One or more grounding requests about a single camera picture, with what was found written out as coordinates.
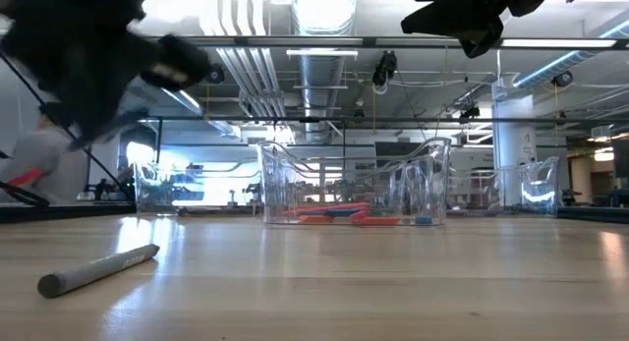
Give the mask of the pale blue ceiling duct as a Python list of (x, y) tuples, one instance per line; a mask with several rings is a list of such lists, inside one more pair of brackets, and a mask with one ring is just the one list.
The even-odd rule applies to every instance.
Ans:
[[(613, 39), (623, 38), (624, 36), (629, 37), (629, 19), (619, 23), (609, 30), (606, 30), (604, 33), (599, 35), (599, 38)], [(599, 54), (599, 50), (588, 51), (581, 49), (570, 51), (530, 74), (514, 78), (512, 84), (516, 88), (530, 88), (535, 85), (540, 85), (564, 72), (570, 71), (575, 66), (578, 66)]]

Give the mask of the black aluminium table frame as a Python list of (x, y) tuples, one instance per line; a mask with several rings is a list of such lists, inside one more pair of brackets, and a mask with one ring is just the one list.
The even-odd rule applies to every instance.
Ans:
[[(160, 38), (142, 37), (156, 44)], [(186, 41), (193, 44), (197, 49), (206, 48), (228, 48), (233, 46), (245, 46), (250, 48), (275, 48), (294, 47), (296, 49), (307, 48), (331, 48), (331, 49), (350, 49), (350, 48), (393, 48), (393, 49), (431, 49), (442, 45), (442, 40), (438, 38), (395, 38), (395, 37), (327, 37), (327, 36), (180, 36)], [(0, 52), (0, 58), (9, 57)], [(60, 110), (60, 115), (64, 115), (64, 104)]]

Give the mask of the red tag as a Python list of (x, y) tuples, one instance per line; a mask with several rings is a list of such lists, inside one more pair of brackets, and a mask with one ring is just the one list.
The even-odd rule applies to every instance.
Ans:
[(8, 181), (8, 184), (16, 187), (29, 186), (39, 180), (44, 174), (45, 172), (40, 168), (29, 169), (24, 173), (20, 173), (19, 175), (12, 177)]

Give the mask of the grey crayon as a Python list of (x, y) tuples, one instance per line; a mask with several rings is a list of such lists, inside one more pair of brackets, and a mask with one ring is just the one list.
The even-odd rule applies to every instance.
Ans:
[(37, 292), (46, 299), (54, 299), (91, 284), (99, 279), (123, 271), (154, 258), (160, 248), (149, 244), (126, 252), (116, 253), (87, 265), (65, 272), (53, 272), (42, 276), (37, 283)]

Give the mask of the silver ceiling duct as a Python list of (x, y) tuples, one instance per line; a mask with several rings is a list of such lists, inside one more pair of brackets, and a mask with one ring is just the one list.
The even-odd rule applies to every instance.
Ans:
[[(358, 0), (292, 0), (298, 36), (351, 36)], [(298, 56), (306, 116), (330, 116), (338, 95), (344, 57)]]

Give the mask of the clear plastic bin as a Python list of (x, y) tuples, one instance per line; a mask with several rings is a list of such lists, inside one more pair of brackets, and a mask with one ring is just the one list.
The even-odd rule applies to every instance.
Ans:
[(522, 165), (521, 202), (510, 208), (500, 203), (496, 169), (452, 170), (449, 177), (447, 209), (500, 211), (496, 216), (554, 216), (558, 209), (557, 157)]
[[(264, 219), (268, 223), (300, 224), (301, 215), (325, 215), (325, 211), (283, 215), (301, 206), (368, 202), (368, 216), (399, 217), (415, 224), (416, 216), (440, 214), (439, 190), (433, 175), (438, 165), (429, 157), (391, 158), (382, 167), (375, 157), (299, 157), (275, 147), (258, 154)], [(353, 223), (350, 217), (334, 217), (333, 223)]]
[(257, 146), (267, 224), (430, 226), (447, 208), (451, 141), (369, 148)]
[(263, 212), (260, 171), (254, 159), (189, 165), (135, 166), (137, 211), (205, 215)]

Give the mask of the black bar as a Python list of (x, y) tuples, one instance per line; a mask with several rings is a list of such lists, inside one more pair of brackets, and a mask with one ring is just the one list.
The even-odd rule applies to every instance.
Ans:
[(4, 190), (11, 198), (26, 205), (34, 207), (48, 207), (50, 205), (47, 199), (2, 181), (0, 181), (0, 189)]

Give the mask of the black background rig frame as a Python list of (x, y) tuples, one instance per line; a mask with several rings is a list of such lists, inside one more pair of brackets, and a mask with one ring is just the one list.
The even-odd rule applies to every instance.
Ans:
[[(143, 120), (162, 120), (162, 121), (203, 121), (203, 122), (243, 122), (243, 123), (300, 123), (300, 124), (315, 124), (315, 123), (342, 123), (349, 122), (358, 123), (412, 123), (420, 126), (424, 123), (459, 123), (459, 119), (446, 119), (437, 117), (409, 117), (409, 118), (394, 118), (394, 117), (348, 117), (348, 116), (301, 116), (301, 117), (247, 117), (247, 116), (150, 116), (147, 113), (147, 117)], [(498, 123), (498, 122), (528, 122), (529, 124), (590, 124), (590, 125), (602, 125), (602, 124), (629, 124), (629, 117), (620, 118), (529, 118), (529, 119), (513, 119), (513, 118), (480, 118), (473, 119), (469, 123)]]

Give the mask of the long ceiling light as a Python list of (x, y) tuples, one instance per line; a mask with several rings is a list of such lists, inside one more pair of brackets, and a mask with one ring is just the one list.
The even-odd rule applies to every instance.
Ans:
[(616, 43), (615, 39), (503, 39), (503, 47), (521, 48), (607, 48)]

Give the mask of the dark screen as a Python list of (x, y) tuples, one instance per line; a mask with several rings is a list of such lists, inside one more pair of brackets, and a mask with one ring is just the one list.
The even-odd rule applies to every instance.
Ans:
[(382, 167), (393, 156), (403, 156), (412, 153), (421, 144), (417, 142), (376, 142), (374, 144), (376, 166)]
[(629, 139), (614, 140), (611, 144), (614, 154), (614, 177), (629, 179)]

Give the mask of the white column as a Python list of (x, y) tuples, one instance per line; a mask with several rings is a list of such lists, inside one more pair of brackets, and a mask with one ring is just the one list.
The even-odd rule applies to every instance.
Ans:
[[(531, 95), (496, 100), (494, 118), (529, 119), (534, 115)], [(535, 128), (528, 122), (498, 122), (492, 125), (494, 168), (498, 171), (500, 203), (510, 208), (521, 202), (522, 165), (537, 161)]]

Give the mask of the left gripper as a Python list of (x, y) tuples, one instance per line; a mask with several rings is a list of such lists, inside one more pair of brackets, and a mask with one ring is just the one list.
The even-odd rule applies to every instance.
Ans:
[(146, 108), (116, 115), (140, 73), (147, 84), (169, 91), (210, 73), (208, 54), (182, 37), (166, 34), (155, 44), (129, 30), (145, 16), (143, 1), (0, 0), (0, 15), (11, 22), (0, 52), (64, 104), (64, 115), (80, 129), (69, 151), (108, 142), (147, 117)]

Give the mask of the white ceiling pipes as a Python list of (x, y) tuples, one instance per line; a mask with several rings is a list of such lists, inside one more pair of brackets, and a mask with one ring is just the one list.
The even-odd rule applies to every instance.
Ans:
[[(197, 0), (200, 28), (209, 36), (265, 36), (262, 0)], [(248, 116), (283, 117), (284, 98), (268, 48), (233, 46), (216, 50), (240, 87)]]

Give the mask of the short ceiling light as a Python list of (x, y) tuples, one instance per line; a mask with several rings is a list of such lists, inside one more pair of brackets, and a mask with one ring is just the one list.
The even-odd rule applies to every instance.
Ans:
[(354, 57), (359, 53), (356, 50), (340, 50), (328, 48), (288, 49), (287, 56), (320, 56), (320, 57)]

